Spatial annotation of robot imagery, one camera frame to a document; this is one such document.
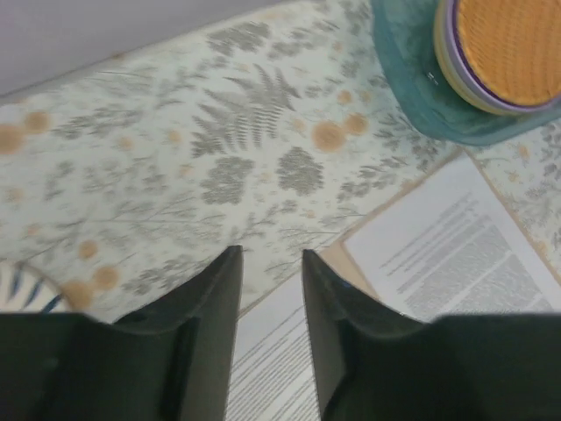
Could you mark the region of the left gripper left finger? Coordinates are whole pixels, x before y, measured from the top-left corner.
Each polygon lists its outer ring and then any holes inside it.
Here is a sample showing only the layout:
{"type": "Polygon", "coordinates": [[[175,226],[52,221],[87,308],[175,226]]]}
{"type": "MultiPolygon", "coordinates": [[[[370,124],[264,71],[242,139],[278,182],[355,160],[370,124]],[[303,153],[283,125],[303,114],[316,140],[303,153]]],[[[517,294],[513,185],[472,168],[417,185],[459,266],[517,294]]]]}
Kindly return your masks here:
{"type": "Polygon", "coordinates": [[[1,316],[4,420],[222,420],[243,278],[229,246],[200,274],[107,324],[1,316]]]}

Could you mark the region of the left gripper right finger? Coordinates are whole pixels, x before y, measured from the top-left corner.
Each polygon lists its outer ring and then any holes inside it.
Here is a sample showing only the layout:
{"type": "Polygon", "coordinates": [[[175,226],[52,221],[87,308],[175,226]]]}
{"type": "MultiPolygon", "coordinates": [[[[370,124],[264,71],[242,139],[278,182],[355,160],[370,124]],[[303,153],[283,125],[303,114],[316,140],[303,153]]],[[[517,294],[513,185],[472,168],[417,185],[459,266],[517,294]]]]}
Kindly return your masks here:
{"type": "Polygon", "coordinates": [[[559,419],[559,315],[422,323],[311,250],[302,254],[302,289],[321,419],[559,419]]]}

